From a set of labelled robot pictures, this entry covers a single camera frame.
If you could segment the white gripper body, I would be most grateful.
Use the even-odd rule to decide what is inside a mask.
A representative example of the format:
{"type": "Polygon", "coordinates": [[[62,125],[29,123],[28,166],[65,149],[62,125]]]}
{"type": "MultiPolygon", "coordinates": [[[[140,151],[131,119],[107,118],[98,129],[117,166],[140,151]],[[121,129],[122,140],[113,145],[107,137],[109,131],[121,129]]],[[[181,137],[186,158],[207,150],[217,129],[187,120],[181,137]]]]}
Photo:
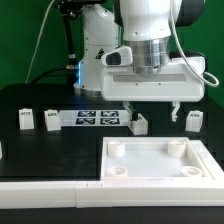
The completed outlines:
{"type": "Polygon", "coordinates": [[[132,67],[105,67],[101,94],[107,101],[198,102],[204,84],[182,58],[173,58],[159,74],[134,74],[132,67]]]}

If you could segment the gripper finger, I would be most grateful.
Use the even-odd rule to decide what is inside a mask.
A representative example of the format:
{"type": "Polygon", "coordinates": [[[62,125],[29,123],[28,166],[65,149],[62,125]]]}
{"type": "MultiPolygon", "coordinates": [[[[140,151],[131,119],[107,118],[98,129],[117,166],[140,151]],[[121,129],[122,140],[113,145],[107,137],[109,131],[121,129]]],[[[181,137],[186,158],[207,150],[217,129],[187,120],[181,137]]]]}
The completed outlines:
{"type": "Polygon", "coordinates": [[[138,112],[137,110],[131,105],[130,102],[124,102],[123,107],[125,110],[128,112],[130,115],[130,120],[131,121],[137,121],[138,120],[138,112]]]}
{"type": "Polygon", "coordinates": [[[172,102],[172,106],[173,106],[173,110],[171,113],[171,119],[172,119],[172,122],[176,122],[178,118],[177,113],[180,109],[180,102],[172,102]]]}

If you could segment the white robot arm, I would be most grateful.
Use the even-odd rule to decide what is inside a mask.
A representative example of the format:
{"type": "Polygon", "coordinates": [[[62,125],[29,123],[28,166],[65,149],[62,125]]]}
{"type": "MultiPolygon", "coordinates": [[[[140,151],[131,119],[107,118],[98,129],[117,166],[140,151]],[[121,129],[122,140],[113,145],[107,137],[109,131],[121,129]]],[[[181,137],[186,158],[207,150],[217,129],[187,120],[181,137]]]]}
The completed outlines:
{"type": "Polygon", "coordinates": [[[177,27],[193,24],[205,0],[113,0],[108,12],[95,2],[83,7],[84,57],[77,92],[119,101],[131,114],[133,102],[182,102],[204,95],[201,56],[171,54],[177,27]]]}

